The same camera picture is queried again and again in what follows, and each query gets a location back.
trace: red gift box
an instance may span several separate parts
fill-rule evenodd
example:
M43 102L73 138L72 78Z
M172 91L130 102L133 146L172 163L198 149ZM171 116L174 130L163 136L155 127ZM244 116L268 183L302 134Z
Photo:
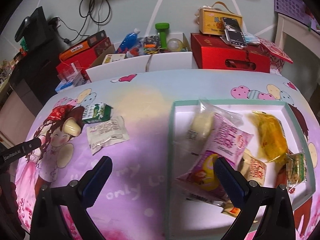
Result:
M237 49L220 37L191 33L191 49L198 68L270 73L270 59L257 46Z
M92 62L94 62L95 59L110 46L111 42L109 37L107 37L99 43L97 43L96 45L94 45L92 48L86 49L85 51L82 51L74 55L73 57L70 57L65 61L61 62L58 66L56 66L57 72L59 74L63 73L65 69L69 67L69 64L78 61L81 65L81 73L84 76L84 79L88 80L89 76L87 75L87 72L85 70L88 69Z

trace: smartphone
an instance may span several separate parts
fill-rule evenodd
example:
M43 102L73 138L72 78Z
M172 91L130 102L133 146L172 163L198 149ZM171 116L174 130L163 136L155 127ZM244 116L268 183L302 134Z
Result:
M240 29L238 21L232 18L222 18L224 31L226 33L227 40L234 46L247 46L244 35Z

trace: tray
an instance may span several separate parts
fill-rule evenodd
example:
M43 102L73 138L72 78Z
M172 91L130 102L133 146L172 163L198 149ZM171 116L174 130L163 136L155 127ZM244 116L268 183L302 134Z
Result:
M212 99L209 102L244 116L244 125L239 128L255 135L247 147L254 156L258 151L258 133L247 115L252 111L264 111L276 116L283 125L289 149L293 153L303 150L307 163L307 182L299 184L295 192L289 194L293 210L313 195L316 190L316 180L310 152L301 127L287 103L250 99ZM175 101L172 105L169 129L166 239L221 239L234 221L233 217L221 214L221 207L186 200L184 190L174 181L176 177L187 172L198 158L180 150L180 142L185 137L197 105L198 100ZM265 187L275 186L277 173L276 164L267 163ZM256 217L258 222L252 225L250 232L258 228L264 209L265 207L260 207Z

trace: metal screw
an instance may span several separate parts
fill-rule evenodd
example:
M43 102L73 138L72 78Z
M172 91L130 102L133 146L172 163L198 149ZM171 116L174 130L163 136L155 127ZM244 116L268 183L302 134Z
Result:
M257 187L258 183L257 183L255 180L250 180L250 181L249 181L249 185L250 185L251 187Z
M279 188L282 189L282 190L287 189L286 186L285 186L285 184L280 184L280 185L279 185Z
M69 182L69 186L75 187L75 186L78 185L78 182L79 182L78 180L74 179L74 180L72 180L72 181Z

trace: phone screen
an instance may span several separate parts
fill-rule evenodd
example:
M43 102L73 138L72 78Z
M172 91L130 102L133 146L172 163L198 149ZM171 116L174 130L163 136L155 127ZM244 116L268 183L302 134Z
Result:
M225 17L222 19L231 44L247 46L237 20Z

